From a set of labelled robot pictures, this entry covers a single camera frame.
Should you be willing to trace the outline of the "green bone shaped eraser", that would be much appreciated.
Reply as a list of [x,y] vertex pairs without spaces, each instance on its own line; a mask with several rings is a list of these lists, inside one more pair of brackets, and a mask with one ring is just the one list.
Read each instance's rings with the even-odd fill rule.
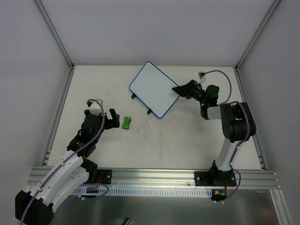
[[124,117],[124,121],[123,121],[123,124],[122,124],[122,129],[126,129],[128,130],[130,128],[130,123],[131,123],[131,117]]

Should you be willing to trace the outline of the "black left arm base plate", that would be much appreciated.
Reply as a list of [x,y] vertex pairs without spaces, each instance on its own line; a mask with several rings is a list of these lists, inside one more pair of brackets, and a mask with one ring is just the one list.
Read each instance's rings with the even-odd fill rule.
[[95,169],[90,172],[87,184],[105,184],[110,185],[112,182],[112,170]]

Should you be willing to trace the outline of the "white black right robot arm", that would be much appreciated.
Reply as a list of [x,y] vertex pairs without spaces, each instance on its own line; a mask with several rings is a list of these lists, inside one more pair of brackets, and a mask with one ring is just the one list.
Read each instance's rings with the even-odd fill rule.
[[242,145],[256,133],[256,125],[248,104],[234,101],[217,104],[219,87],[209,85],[205,90],[201,84],[191,80],[185,85],[173,87],[172,91],[180,97],[195,99],[200,103],[201,116],[206,120],[221,120],[222,132],[225,137],[220,154],[213,161],[211,168],[196,179],[221,185],[231,180],[233,164]]

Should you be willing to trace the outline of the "blue framed whiteboard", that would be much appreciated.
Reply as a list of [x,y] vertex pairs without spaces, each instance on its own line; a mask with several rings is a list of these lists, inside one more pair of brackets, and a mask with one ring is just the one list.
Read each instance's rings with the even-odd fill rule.
[[147,61],[129,85],[129,90],[157,118],[163,118],[179,99],[172,88],[179,85],[152,62]]

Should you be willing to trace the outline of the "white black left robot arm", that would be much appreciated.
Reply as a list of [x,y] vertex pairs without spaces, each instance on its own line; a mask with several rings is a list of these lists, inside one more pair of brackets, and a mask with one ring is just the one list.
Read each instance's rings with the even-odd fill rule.
[[85,118],[76,136],[51,171],[29,191],[21,190],[15,197],[15,218],[25,225],[48,225],[65,199],[81,184],[88,184],[91,193],[98,186],[111,183],[111,170],[99,170],[88,159],[96,149],[104,130],[119,128],[120,116],[110,109],[106,114],[85,110]]

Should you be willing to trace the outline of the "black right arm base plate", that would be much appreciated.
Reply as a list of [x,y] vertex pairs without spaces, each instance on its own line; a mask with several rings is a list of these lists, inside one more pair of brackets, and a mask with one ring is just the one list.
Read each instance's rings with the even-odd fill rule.
[[237,186],[235,174],[232,170],[230,171],[217,171],[213,173],[212,171],[196,171],[194,172],[195,185],[197,187],[228,187]]

